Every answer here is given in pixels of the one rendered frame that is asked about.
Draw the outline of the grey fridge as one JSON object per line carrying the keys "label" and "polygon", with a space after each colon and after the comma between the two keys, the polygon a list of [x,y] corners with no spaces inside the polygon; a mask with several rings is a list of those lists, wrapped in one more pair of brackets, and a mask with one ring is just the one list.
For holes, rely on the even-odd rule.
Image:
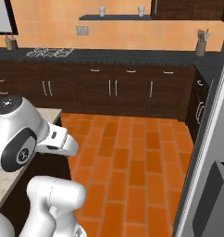
{"label": "grey fridge", "polygon": [[172,237],[194,237],[193,218],[215,161],[224,162],[224,44],[182,189]]}

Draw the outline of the dark wood side cupboards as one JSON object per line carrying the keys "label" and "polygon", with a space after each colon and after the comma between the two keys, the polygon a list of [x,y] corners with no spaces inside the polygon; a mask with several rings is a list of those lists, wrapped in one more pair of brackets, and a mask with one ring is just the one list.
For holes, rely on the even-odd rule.
{"label": "dark wood side cupboards", "polygon": [[205,111],[205,104],[209,94],[216,67],[207,62],[194,64],[195,74],[185,124],[189,129],[193,143],[197,138]]}

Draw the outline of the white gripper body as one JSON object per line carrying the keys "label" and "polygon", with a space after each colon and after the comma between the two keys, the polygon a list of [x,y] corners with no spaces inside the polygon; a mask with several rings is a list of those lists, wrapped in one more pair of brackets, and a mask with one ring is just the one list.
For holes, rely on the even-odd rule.
{"label": "white gripper body", "polygon": [[36,145],[35,151],[39,153],[56,154],[62,156],[75,156],[79,150],[76,140],[67,135],[64,140],[46,139]]}

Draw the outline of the beige utensil pot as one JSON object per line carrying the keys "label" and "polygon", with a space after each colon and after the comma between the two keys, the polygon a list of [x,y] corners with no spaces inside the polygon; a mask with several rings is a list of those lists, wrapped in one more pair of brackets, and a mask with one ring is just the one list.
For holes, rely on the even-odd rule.
{"label": "beige utensil pot", "polygon": [[205,48],[206,48],[206,42],[198,42],[196,44],[195,54],[197,56],[204,56],[205,55]]}

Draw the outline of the silver hob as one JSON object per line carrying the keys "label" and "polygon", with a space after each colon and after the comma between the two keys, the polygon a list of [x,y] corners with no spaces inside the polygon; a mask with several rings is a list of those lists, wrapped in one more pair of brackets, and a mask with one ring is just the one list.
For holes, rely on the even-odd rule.
{"label": "silver hob", "polygon": [[29,57],[60,58],[67,57],[73,52],[71,48],[34,48],[26,54]]}

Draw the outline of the kitchen tools in pot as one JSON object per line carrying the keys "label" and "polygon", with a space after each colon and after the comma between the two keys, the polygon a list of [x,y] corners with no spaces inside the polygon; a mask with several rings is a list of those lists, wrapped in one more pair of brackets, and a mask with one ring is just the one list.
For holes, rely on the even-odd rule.
{"label": "kitchen tools in pot", "polygon": [[209,30],[197,30],[197,37],[199,43],[205,43],[209,36]]}

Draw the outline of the dark wall shelf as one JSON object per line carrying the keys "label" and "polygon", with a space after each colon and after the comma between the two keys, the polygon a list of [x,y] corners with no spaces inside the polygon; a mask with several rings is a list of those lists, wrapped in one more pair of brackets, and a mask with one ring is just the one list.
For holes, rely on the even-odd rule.
{"label": "dark wall shelf", "polygon": [[143,15],[140,17],[139,15],[104,15],[101,17],[100,15],[83,15],[79,17],[79,20],[151,20],[152,17],[150,15]]}

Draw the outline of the dark wood lower cupboards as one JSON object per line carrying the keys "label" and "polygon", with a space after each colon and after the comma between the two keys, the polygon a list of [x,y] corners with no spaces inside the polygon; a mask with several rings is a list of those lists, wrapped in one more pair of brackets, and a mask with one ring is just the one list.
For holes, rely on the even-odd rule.
{"label": "dark wood lower cupboards", "polygon": [[0,61],[0,98],[19,94],[71,113],[184,121],[194,73],[180,65]]}

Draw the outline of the dark grey fridge panel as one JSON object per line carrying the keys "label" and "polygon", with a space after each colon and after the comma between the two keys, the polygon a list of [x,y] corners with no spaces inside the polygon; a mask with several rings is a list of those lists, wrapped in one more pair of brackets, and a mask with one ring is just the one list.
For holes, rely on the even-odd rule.
{"label": "dark grey fridge panel", "polygon": [[224,237],[224,162],[215,161],[193,218],[194,237]]}

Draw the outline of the dark wood upper cupboard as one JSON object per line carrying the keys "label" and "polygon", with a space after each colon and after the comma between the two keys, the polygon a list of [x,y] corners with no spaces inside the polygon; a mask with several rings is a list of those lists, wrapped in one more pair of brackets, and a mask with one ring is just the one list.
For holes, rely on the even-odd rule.
{"label": "dark wood upper cupboard", "polygon": [[224,0],[151,0],[151,18],[224,22]]}

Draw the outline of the black framed white panel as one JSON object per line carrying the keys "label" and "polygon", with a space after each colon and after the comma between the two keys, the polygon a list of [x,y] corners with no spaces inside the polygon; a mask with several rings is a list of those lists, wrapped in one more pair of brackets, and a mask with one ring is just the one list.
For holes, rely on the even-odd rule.
{"label": "black framed white panel", "polygon": [[0,0],[0,35],[5,34],[19,34],[10,0]]}

